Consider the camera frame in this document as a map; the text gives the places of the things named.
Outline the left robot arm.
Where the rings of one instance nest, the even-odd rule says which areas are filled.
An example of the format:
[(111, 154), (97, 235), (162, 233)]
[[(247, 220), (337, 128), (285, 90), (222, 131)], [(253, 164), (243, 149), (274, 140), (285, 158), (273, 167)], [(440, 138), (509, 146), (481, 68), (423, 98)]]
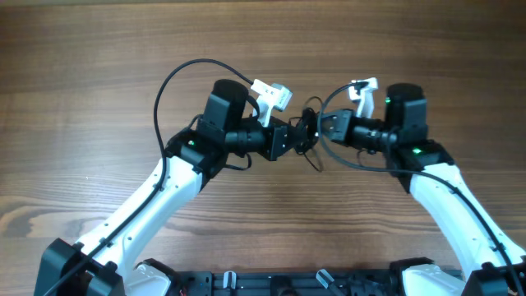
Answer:
[(154, 171), (113, 214), (74, 244), (58, 238), (46, 248), (35, 294), (180, 294), (176, 271), (153, 259), (136, 259), (168, 218), (227, 168), (229, 155), (256, 152), (274, 161), (307, 140), (305, 131), (272, 116), (285, 110), (292, 96), (285, 86), (259, 80), (250, 89), (216, 81), (204, 112), (161, 144)]

